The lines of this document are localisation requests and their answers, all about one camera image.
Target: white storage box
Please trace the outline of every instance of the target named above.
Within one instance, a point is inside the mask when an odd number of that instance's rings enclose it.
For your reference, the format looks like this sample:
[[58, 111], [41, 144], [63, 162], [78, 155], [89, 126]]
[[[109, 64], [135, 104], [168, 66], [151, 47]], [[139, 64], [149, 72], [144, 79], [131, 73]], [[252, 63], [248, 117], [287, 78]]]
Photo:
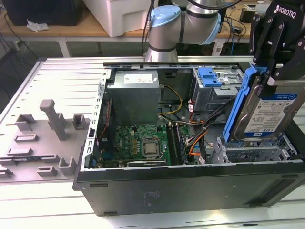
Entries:
[[83, 0], [110, 37], [143, 29], [151, 0]]

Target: red wire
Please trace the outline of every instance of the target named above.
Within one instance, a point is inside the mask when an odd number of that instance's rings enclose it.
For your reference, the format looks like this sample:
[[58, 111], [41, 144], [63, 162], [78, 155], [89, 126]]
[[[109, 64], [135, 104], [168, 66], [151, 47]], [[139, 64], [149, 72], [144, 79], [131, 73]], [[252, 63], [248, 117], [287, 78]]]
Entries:
[[101, 133], [99, 139], [101, 139], [101, 137], [103, 136], [103, 134], [105, 133], [106, 128], [107, 128], [107, 123], [108, 123], [108, 121], [109, 121], [109, 108], [110, 108], [110, 101], [108, 101], [108, 105], [107, 105], [106, 124], [105, 124], [105, 127], [104, 127], [104, 129], [103, 129], [103, 132]]

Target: table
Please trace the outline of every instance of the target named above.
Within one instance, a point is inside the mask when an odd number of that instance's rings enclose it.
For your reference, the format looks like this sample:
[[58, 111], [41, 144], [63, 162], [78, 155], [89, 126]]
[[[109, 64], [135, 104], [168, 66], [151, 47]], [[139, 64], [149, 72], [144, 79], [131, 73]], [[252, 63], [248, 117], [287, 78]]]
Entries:
[[[236, 5], [236, 9], [241, 9], [243, 5]], [[235, 9], [228, 9], [228, 15]], [[234, 11], [231, 15], [232, 18], [239, 19], [240, 10]], [[16, 42], [19, 39], [12, 33], [4, 20], [5, 13], [0, 16], [0, 29], [5, 40], [14, 43], [14, 48], [18, 49]], [[143, 30], [136, 30], [125, 33], [120, 37], [109, 37], [104, 28], [98, 23], [95, 17], [87, 10], [84, 11], [83, 17], [77, 26], [59, 26], [51, 25], [49, 30], [40, 31], [35, 33], [28, 29], [26, 26], [14, 26], [11, 21], [9, 24], [13, 31], [23, 41], [40, 41], [40, 42], [58, 42], [61, 48], [63, 57], [71, 57], [70, 51], [67, 47], [67, 42], [98, 42], [99, 51], [101, 47], [99, 42], [140, 42], [142, 41]], [[245, 24], [247, 33], [240, 39], [240, 42], [247, 43], [250, 38], [250, 24]], [[222, 31], [217, 35], [213, 49], [213, 55], [220, 55], [223, 44], [226, 42], [230, 35], [230, 28], [227, 23], [224, 24]]]
[[[226, 57], [179, 57], [180, 62], [226, 62]], [[232, 62], [251, 61], [251, 56], [234, 56]], [[0, 155], [16, 131], [18, 114], [32, 113], [35, 119], [46, 119], [33, 108], [42, 99], [52, 98], [56, 111], [65, 118], [72, 113], [88, 113], [94, 105], [99, 83], [99, 70], [107, 62], [142, 62], [142, 57], [48, 58], [38, 62], [26, 77], [12, 100], [0, 114]], [[50, 80], [58, 87], [50, 88]], [[74, 85], [83, 85], [81, 91]], [[196, 212], [158, 213], [128, 216], [97, 217], [80, 191], [72, 190], [72, 181], [36, 184], [0, 185], [1, 229], [31, 228], [240, 228], [257, 225], [256, 229], [284, 229], [305, 227], [305, 186], [300, 186], [279, 203], [268, 208], [220, 209]]]

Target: floor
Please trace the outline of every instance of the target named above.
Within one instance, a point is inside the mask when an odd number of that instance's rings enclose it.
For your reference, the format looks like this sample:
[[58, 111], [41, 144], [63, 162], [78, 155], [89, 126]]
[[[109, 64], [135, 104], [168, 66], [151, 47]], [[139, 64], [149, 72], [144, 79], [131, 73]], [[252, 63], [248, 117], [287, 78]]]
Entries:
[[[19, 42], [19, 46], [19, 52], [9, 51], [0, 60], [0, 113], [28, 75], [31, 67], [36, 63], [37, 58], [29, 49], [26, 49], [26, 46], [21, 42]], [[57, 42], [30, 42], [28, 46], [38, 57], [62, 57]], [[98, 52], [97, 42], [69, 42], [68, 47], [73, 57], [142, 55], [141, 42], [103, 42], [102, 53]], [[206, 46], [181, 44], [177, 46], [178, 55], [211, 55], [212, 50], [213, 44]], [[223, 55], [229, 55], [230, 50], [229, 47], [225, 47]], [[234, 50], [236, 50], [235, 55], [245, 54], [244, 51], [240, 52], [236, 46]]]

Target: blue hard drive label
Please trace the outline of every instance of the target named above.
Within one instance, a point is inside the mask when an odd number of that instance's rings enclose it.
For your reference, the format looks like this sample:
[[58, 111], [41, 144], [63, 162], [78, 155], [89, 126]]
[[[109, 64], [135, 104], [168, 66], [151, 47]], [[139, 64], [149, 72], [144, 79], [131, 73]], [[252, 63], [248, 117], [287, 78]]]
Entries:
[[297, 94], [274, 94], [271, 97], [262, 98], [262, 100], [294, 100]]
[[284, 119], [284, 110], [296, 98], [297, 94], [274, 94], [260, 99], [245, 129], [245, 136], [261, 138], [272, 134]]

